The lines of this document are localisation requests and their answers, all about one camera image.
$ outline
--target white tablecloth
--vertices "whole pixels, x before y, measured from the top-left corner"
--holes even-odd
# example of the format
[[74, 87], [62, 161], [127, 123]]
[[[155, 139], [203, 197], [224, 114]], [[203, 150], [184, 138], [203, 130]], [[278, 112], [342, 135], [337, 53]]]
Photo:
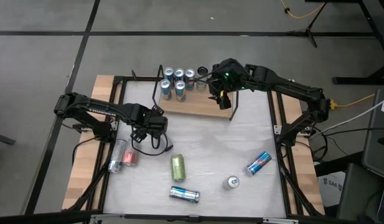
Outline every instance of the white tablecloth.
[[[124, 103], [151, 108], [153, 87], [154, 82], [127, 82]], [[111, 174], [105, 213], [285, 217], [266, 93], [241, 91], [232, 121], [170, 112], [164, 116], [169, 120], [167, 135], [174, 148], [160, 156], [139, 154], [137, 166]], [[122, 123], [117, 138], [126, 139], [130, 132], [130, 126]], [[162, 150], [151, 148], [150, 136], [141, 147], [150, 153]], [[267, 151], [272, 161], [248, 177], [243, 168], [262, 151]], [[171, 179], [173, 154], [185, 159], [187, 178], [183, 183]], [[226, 191], [221, 184], [230, 175], [237, 176], [240, 185]], [[200, 202], [170, 198], [172, 185], [200, 191]]]

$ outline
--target soda can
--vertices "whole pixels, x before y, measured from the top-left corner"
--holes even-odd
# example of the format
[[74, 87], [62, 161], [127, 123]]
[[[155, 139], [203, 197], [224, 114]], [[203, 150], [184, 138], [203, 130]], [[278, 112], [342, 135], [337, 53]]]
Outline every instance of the soda can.
[[123, 159], [125, 147], [127, 141], [122, 139], [117, 139], [113, 152], [111, 153], [110, 163], [108, 170], [112, 173], [118, 173], [121, 170], [121, 160]]
[[183, 102], [186, 100], [185, 88], [186, 84], [184, 81], [177, 81], [175, 83], [175, 93], [179, 102]]
[[175, 182], [182, 182], [186, 179], [185, 160], [182, 154], [171, 156], [171, 176]]
[[[121, 163], [127, 166], [135, 166], [138, 163], [139, 152], [132, 147], [131, 141], [131, 138], [127, 139], [127, 143], [125, 145], [125, 152], [121, 160]], [[134, 142], [134, 147], [136, 149], [139, 149], [139, 143]]]
[[[208, 69], [206, 69], [205, 67], [201, 66], [200, 68], [197, 69], [196, 78], [203, 77], [206, 74], [208, 74]], [[201, 80], [202, 81], [207, 81], [207, 77], [204, 77]], [[205, 91], [206, 86], [207, 86], [207, 84], [205, 82], [200, 82], [200, 81], [196, 82], [196, 89], [197, 89], [197, 91]]]
[[170, 88], [170, 81], [163, 79], [160, 81], [160, 87], [161, 87], [161, 96], [165, 100], [171, 100], [172, 93]]
[[239, 183], [240, 183], [239, 178], [237, 178], [236, 176], [230, 176], [225, 180], [223, 180], [222, 187], [225, 190], [231, 190], [231, 189], [237, 188], [239, 186]]
[[262, 152], [255, 161], [246, 167], [247, 174], [252, 176], [256, 174], [265, 164], [267, 164], [272, 157], [267, 152]]
[[186, 83], [186, 90], [193, 90], [194, 89], [194, 70], [188, 69], [185, 72], [185, 83]]
[[185, 71], [181, 68], [175, 70], [175, 82], [184, 81]]
[[174, 69], [171, 67], [167, 67], [164, 69], [164, 78], [169, 81], [170, 87], [174, 88], [175, 86], [175, 78], [174, 78]]
[[187, 190], [185, 188], [176, 186], [171, 187], [169, 196], [194, 203], [198, 203], [200, 200], [200, 192], [196, 190]]

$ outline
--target clear plastic bottle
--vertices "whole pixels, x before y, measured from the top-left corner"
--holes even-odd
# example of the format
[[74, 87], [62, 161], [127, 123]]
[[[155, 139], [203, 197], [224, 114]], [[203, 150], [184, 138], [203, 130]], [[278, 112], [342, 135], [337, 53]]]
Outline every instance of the clear plastic bottle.
[[[201, 66], [200, 68], [197, 69], [196, 78], [203, 77], [206, 74], [208, 74], [208, 69], [206, 69], [205, 67]], [[201, 80], [207, 81], [207, 77], [204, 77]], [[199, 82], [199, 81], [196, 82], [196, 89], [197, 89], [197, 91], [205, 91], [206, 87], [207, 87], [206, 83]]]

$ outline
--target wooden platform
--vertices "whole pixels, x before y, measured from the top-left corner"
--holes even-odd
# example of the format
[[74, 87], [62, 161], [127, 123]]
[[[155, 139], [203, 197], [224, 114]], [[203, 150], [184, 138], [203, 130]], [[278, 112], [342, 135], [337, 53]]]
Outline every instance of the wooden platform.
[[[173, 89], [171, 100], [164, 100], [160, 97], [159, 106], [168, 112], [230, 118], [233, 108], [221, 110], [214, 100], [209, 99], [210, 96], [208, 87], [205, 91], [197, 91], [194, 88], [194, 90], [186, 90], [186, 100], [179, 102], [176, 99], [175, 89]], [[229, 94], [229, 100], [232, 106], [234, 106], [233, 94]]]
[[[108, 101], [110, 97], [111, 86], [114, 76], [112, 75], [98, 75], [96, 78], [95, 86], [91, 97], [99, 100]], [[276, 93], [273, 94], [274, 102], [277, 102]], [[299, 101], [283, 95], [284, 109], [286, 113], [287, 122], [291, 123], [298, 116], [301, 115], [301, 107]], [[276, 119], [280, 124], [280, 114], [278, 104], [274, 104]], [[104, 116], [93, 114], [99, 120], [103, 120]], [[92, 133], [87, 132], [81, 135], [80, 141], [91, 138]], [[297, 141], [309, 144], [306, 138], [297, 137]], [[68, 208], [74, 204], [74, 202], [81, 196], [83, 191], [88, 187], [88, 184], [91, 182], [93, 168], [95, 166], [97, 151], [99, 147], [99, 142], [91, 141], [85, 145], [82, 145], [78, 148], [73, 170], [68, 182], [67, 193], [63, 201], [63, 208]], [[297, 144], [293, 147], [293, 156], [296, 167], [296, 174], [298, 184], [304, 192], [308, 200], [313, 204], [313, 206], [324, 214], [324, 208], [322, 204], [321, 195], [319, 192], [319, 184], [317, 183], [316, 173], [314, 164], [311, 157], [310, 149], [306, 146]], [[290, 187], [289, 198], [291, 204], [291, 211], [293, 214], [296, 214], [296, 204], [294, 199], [293, 191]], [[97, 208], [97, 201], [100, 196], [100, 186], [98, 186], [97, 191], [95, 192], [95, 199], [93, 203], [93, 208]]]

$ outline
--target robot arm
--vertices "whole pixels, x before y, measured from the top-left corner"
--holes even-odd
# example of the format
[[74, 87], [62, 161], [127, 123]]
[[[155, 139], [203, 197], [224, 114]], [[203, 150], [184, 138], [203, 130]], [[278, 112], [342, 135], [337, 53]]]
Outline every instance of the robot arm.
[[88, 112], [109, 116], [119, 116], [120, 120], [131, 125], [131, 137], [136, 142], [141, 142], [150, 134], [159, 139], [167, 131], [168, 120], [163, 116], [164, 111], [157, 106], [149, 109], [137, 103], [116, 105], [101, 100], [91, 99], [78, 93], [69, 93], [60, 96], [55, 114], [59, 118], [74, 118], [88, 128], [91, 128], [97, 140], [104, 142], [114, 141], [114, 133], [110, 123], [98, 121]]
[[287, 146], [295, 145], [297, 133], [312, 123], [321, 123], [328, 119], [330, 101], [320, 88], [312, 88], [281, 78], [274, 71], [257, 65], [243, 67], [235, 59], [227, 59], [212, 67], [210, 84], [211, 99], [217, 101], [220, 109], [231, 107], [227, 93], [239, 90], [277, 91], [279, 93], [305, 101], [308, 109], [293, 123], [283, 124], [281, 142]]

